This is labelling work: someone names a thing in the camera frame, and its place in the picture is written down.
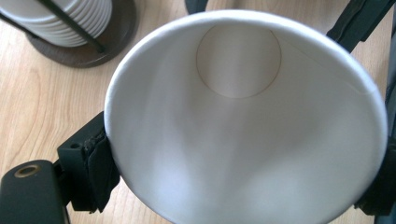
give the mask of wooden base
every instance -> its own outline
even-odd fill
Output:
[[[41,38],[27,36],[30,43],[47,58],[70,67],[88,68],[106,63],[117,56],[134,35],[137,27],[136,7],[133,0],[112,0],[113,9],[107,28],[96,38],[105,46],[97,52],[85,44],[74,48],[53,45]]]

